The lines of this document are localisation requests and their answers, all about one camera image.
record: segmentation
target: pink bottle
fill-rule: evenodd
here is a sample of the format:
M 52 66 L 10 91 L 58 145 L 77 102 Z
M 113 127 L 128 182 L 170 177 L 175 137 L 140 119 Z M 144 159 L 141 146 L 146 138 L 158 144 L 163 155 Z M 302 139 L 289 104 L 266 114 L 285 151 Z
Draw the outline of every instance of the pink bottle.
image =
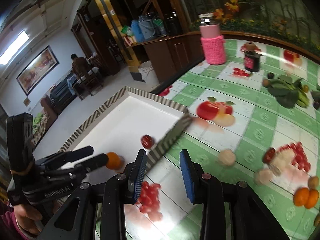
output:
M 224 39 L 220 34 L 219 24 L 212 13 L 200 14 L 201 43 L 204 57 L 210 65 L 220 65 L 227 61 L 224 50 Z

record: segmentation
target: person's hand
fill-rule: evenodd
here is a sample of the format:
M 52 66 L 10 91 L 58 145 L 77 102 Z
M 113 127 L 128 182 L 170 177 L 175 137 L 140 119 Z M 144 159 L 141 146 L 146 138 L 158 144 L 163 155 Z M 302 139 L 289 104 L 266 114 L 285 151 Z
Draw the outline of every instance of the person's hand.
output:
M 36 227 L 35 221 L 42 219 L 41 213 L 28 204 L 19 204 L 13 207 L 14 215 L 18 224 L 26 231 L 38 235 L 39 229 Z

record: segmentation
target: screw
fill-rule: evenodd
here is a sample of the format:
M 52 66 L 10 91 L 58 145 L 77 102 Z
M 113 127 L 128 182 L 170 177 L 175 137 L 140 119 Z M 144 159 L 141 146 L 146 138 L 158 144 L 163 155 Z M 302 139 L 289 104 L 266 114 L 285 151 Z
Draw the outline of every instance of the screw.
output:
M 89 187 L 89 183 L 88 182 L 84 182 L 84 183 L 81 183 L 81 185 L 80 185 L 80 188 L 81 189 L 86 189 L 86 188 L 88 188 Z
M 126 177 L 126 175 L 125 175 L 124 173 L 121 173 L 121 174 L 118 174 L 118 175 L 116 176 L 116 179 L 117 179 L 117 180 L 123 180 L 123 179 L 125 179 L 125 177 Z
M 245 181 L 239 181 L 238 184 L 239 184 L 239 187 L 243 187 L 243 188 L 247 187 L 248 185 Z
M 209 173 L 203 173 L 203 174 L 201 175 L 201 178 L 202 178 L 202 179 L 211 179 L 211 175 L 210 175 Z

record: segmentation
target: black round object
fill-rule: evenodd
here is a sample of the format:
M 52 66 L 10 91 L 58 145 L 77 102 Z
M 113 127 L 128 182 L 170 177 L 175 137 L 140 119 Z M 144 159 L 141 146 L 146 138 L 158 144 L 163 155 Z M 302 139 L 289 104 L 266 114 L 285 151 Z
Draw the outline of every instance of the black round object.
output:
M 320 107 L 320 103 L 319 103 L 319 102 L 314 102 L 314 103 L 313 103 L 313 107 L 314 107 L 316 110 L 318 110 L 319 107 Z
M 273 79 L 275 77 L 275 75 L 273 73 L 268 73 L 267 78 L 268 79 Z

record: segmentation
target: jar label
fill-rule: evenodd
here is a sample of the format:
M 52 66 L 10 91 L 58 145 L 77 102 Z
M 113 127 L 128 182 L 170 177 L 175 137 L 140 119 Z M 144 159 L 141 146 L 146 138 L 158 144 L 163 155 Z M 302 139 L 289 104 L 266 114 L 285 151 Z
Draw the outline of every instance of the jar label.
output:
M 253 62 L 254 60 L 249 57 L 244 57 L 244 66 L 250 69 L 253 69 Z

